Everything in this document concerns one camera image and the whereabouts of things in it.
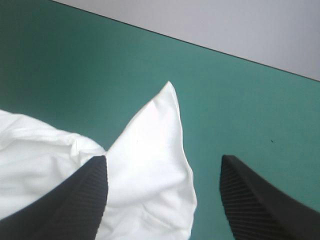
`green mat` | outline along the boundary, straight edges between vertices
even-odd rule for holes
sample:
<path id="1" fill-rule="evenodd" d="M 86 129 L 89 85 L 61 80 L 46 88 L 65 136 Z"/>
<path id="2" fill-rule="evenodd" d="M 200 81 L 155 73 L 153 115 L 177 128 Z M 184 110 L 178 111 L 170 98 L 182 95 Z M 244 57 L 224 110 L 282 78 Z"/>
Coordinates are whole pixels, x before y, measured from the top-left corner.
<path id="1" fill-rule="evenodd" d="M 319 82 L 56 2 L 0 1 L 1 109 L 108 149 L 167 81 L 198 198 L 192 240 L 233 239 L 223 154 L 320 211 Z"/>

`white wall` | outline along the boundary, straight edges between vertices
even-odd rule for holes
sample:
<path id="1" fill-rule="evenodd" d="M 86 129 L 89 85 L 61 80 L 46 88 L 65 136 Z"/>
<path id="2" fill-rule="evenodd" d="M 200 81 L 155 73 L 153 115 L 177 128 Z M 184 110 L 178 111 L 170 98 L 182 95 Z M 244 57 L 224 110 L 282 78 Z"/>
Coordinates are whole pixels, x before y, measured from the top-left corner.
<path id="1" fill-rule="evenodd" d="M 320 80 L 320 0 L 57 0 Z"/>

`teal surface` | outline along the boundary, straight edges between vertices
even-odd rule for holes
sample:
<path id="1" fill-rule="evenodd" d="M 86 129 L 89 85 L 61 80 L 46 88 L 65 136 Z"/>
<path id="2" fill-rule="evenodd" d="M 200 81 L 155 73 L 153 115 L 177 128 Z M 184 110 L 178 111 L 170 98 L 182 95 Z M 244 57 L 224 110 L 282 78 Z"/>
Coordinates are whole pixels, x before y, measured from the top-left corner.
<path id="1" fill-rule="evenodd" d="M 233 239 L 219 194 L 232 154 L 320 211 L 320 83 L 52 1 L 0 1 L 0 108 L 108 149 L 175 86 L 198 198 L 192 240 Z"/>

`white fabric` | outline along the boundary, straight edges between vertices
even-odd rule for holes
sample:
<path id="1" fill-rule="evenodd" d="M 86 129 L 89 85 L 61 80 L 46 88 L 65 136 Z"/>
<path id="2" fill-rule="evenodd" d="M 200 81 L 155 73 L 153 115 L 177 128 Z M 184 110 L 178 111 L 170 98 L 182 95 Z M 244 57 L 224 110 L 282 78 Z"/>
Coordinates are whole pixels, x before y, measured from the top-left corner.
<path id="1" fill-rule="evenodd" d="M 0 110 L 0 219 L 106 154 L 109 193 L 96 240 L 187 240 L 197 201 L 182 137 L 170 82 L 106 153 L 87 137 Z"/>

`white cloth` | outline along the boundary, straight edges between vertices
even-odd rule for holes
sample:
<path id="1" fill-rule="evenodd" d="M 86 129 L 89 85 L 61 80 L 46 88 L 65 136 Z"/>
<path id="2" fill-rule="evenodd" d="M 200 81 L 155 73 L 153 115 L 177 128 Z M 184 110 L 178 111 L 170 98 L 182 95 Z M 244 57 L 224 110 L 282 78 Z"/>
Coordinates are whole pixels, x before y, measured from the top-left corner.
<path id="1" fill-rule="evenodd" d="M 0 219 L 106 154 L 109 193 L 96 240 L 187 240 L 197 205 L 168 82 L 105 153 L 93 140 L 0 110 Z"/>

